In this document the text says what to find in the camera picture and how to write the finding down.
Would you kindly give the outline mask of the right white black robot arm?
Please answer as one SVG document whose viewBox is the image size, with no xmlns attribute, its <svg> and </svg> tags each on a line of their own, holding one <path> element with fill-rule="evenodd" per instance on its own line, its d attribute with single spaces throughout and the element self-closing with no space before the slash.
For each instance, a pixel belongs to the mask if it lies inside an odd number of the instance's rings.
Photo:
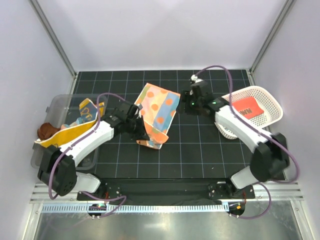
<svg viewBox="0 0 320 240">
<path fill-rule="evenodd" d="M 235 134 L 251 151 L 249 166 L 226 178 L 223 189 L 230 198 L 237 198 L 244 188 L 267 182 L 289 167 L 286 137 L 255 126 L 232 105 L 232 95 L 215 97 L 205 92 L 206 82 L 192 81 L 189 89 L 180 91 L 177 111 L 187 115 L 203 115 Z"/>
</svg>

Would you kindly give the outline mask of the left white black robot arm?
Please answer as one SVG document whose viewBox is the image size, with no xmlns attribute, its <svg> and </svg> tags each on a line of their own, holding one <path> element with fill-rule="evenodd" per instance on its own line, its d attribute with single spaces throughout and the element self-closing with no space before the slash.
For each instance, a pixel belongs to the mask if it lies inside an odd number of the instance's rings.
<svg viewBox="0 0 320 240">
<path fill-rule="evenodd" d="M 139 104 L 122 102 L 111 113 L 98 117 L 96 123 L 88 130 L 69 142 L 45 148 L 38 179 L 49 188 L 49 197 L 65 196 L 72 191 L 90 195 L 94 200 L 101 200 L 106 194 L 102 180 L 91 173 L 76 170 L 81 161 L 93 150 L 105 142 L 127 133 L 133 140 L 148 140 L 149 136 Z"/>
</svg>

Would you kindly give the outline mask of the brown bear towel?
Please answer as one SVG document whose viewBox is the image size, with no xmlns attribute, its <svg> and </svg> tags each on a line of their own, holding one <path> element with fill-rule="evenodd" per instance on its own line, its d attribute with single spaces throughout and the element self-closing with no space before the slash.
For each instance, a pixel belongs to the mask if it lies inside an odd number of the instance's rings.
<svg viewBox="0 0 320 240">
<path fill-rule="evenodd" d="M 252 96 L 237 100 L 232 103 L 232 106 L 248 120 L 264 113 L 264 110 L 259 107 L 258 102 Z"/>
</svg>

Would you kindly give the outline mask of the orange polka dot towel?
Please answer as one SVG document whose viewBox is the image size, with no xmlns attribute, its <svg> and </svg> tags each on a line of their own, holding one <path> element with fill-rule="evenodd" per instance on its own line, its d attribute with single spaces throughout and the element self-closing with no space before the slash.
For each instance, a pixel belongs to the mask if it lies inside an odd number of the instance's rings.
<svg viewBox="0 0 320 240">
<path fill-rule="evenodd" d="M 169 139 L 168 131 L 177 113 L 180 94 L 146 83 L 135 104 L 141 105 L 141 115 L 149 140 L 137 140 L 136 143 L 159 150 Z"/>
</svg>

